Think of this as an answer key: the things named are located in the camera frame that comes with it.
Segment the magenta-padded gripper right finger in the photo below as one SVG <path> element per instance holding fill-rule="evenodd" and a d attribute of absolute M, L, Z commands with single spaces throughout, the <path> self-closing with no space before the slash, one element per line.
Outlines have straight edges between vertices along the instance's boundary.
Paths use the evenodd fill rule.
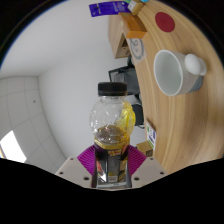
<path fill-rule="evenodd" d="M 166 171 L 153 157 L 146 157 L 137 148 L 130 146 L 128 174 L 132 188 L 140 188 L 166 176 Z"/>

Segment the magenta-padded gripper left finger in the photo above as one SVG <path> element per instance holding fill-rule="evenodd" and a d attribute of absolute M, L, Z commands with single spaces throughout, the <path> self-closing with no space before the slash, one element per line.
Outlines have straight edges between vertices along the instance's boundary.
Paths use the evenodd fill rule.
<path fill-rule="evenodd" d="M 95 170 L 95 149 L 90 146 L 79 156 L 70 156 L 56 172 L 56 175 L 81 187 L 92 188 Z"/>

